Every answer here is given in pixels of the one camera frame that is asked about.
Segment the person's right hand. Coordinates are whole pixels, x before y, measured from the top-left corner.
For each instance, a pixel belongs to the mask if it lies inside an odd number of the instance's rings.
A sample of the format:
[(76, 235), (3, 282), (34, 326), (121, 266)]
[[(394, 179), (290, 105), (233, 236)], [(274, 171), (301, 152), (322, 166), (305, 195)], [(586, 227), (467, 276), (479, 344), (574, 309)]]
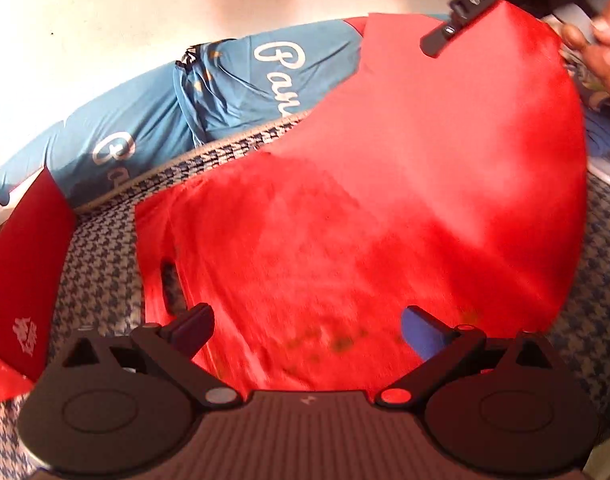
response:
[(610, 95), (610, 1), (591, 22), (591, 30), (596, 40), (594, 44), (590, 44), (580, 29), (571, 24), (563, 26), (562, 39), (567, 47), (580, 54), (590, 72)]

